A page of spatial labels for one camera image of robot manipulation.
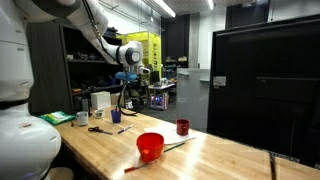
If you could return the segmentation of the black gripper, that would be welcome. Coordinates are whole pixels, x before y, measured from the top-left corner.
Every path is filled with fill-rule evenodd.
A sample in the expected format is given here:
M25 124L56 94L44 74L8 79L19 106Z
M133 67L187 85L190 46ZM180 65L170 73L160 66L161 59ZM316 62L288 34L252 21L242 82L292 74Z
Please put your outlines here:
M140 82L130 82L127 85L127 92L129 97L139 97L142 92L142 86Z

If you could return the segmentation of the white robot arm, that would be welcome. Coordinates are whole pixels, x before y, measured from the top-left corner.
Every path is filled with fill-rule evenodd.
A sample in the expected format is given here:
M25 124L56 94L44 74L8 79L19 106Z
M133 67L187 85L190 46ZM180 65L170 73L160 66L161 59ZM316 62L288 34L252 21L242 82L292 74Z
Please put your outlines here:
M107 43L108 16L98 0L0 0L0 180L42 180L61 147L59 132L28 110L34 84L26 27L69 20L110 64L142 69L138 41Z

